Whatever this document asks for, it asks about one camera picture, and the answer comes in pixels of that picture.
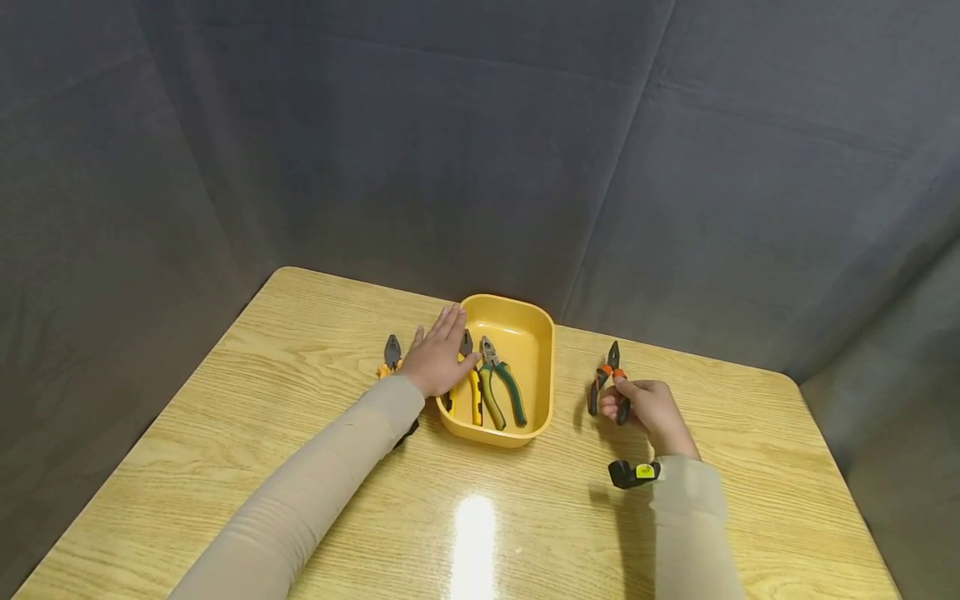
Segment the table surface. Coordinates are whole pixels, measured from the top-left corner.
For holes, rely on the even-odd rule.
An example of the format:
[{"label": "table surface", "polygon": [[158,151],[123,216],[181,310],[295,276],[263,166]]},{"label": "table surface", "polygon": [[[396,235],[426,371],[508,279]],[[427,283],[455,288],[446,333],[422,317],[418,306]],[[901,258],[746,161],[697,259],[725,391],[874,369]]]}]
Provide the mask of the table surface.
[{"label": "table surface", "polygon": [[[443,305],[277,271],[17,597],[165,596],[264,478],[373,384],[387,334],[408,347]],[[585,410],[611,339],[557,327],[554,419],[523,448],[466,442],[427,412],[291,597],[650,597],[649,488],[617,490],[607,475],[650,450]],[[635,342],[620,351],[627,373],[671,385],[723,473],[749,597],[898,597],[790,379]]]}]

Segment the yellow label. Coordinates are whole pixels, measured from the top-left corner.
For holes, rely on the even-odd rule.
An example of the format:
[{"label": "yellow label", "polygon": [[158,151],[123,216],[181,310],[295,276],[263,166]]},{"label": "yellow label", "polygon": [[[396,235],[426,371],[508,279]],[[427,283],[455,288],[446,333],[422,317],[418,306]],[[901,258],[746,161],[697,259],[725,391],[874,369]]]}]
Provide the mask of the yellow label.
[{"label": "yellow label", "polygon": [[637,465],[636,466],[636,478],[637,479],[653,479],[657,476],[654,472],[654,468],[650,465]]}]

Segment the orange pliers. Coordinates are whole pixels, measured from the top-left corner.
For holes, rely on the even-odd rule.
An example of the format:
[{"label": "orange pliers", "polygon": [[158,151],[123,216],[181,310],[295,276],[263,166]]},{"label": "orange pliers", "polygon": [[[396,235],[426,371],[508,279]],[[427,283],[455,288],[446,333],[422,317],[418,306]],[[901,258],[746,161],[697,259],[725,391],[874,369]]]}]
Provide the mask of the orange pliers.
[{"label": "orange pliers", "polygon": [[[607,363],[597,369],[597,375],[590,386],[590,393],[587,400],[587,410],[591,415],[596,416],[600,412],[600,392],[603,385],[607,383],[610,377],[624,377],[627,374],[620,370],[620,345],[613,342],[610,346],[610,353],[607,354]],[[616,406],[616,424],[622,425],[627,422],[630,416],[630,400],[620,398],[620,403]]]},{"label": "orange pliers", "polygon": [[[387,338],[387,346],[383,349],[383,364],[376,369],[376,378],[383,379],[397,372],[397,370],[403,366],[403,359],[400,358],[402,353],[400,350],[400,342],[396,336],[391,333],[390,337]],[[418,427],[420,427],[420,419],[415,420],[414,424],[410,425],[410,430],[403,434],[403,437],[397,441],[394,448],[403,444],[407,438],[417,431]]]}]

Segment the left hand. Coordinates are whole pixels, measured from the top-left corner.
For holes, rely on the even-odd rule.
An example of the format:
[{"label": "left hand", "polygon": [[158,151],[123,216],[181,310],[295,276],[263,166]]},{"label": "left hand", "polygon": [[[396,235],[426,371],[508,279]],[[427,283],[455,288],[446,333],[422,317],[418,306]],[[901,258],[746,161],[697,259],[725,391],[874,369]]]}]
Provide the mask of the left hand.
[{"label": "left hand", "polygon": [[417,327],[414,343],[398,373],[406,375],[423,397],[446,394],[479,362],[479,352],[463,362],[457,358],[466,324],[467,311],[454,303],[441,311],[426,335],[423,325]]}]

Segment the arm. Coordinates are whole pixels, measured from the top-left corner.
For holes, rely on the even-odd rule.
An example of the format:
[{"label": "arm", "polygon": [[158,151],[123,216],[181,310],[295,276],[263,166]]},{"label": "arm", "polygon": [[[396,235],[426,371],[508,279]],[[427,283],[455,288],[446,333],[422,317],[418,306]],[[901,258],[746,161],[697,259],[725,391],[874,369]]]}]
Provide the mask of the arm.
[{"label": "arm", "polygon": [[630,400],[632,422],[647,433],[660,463],[660,477],[650,484],[657,598],[743,598],[724,529],[727,503],[720,473],[700,461],[670,388],[662,381],[617,378],[600,398],[600,412],[615,420],[624,397]]},{"label": "arm", "polygon": [[417,328],[400,373],[370,388],[248,499],[170,593],[174,600],[286,598],[337,515],[423,408],[464,378],[480,355],[458,360],[467,314],[443,310]]},{"label": "arm", "polygon": [[657,598],[743,598],[724,523],[720,473],[685,456],[661,456],[653,482]]}]

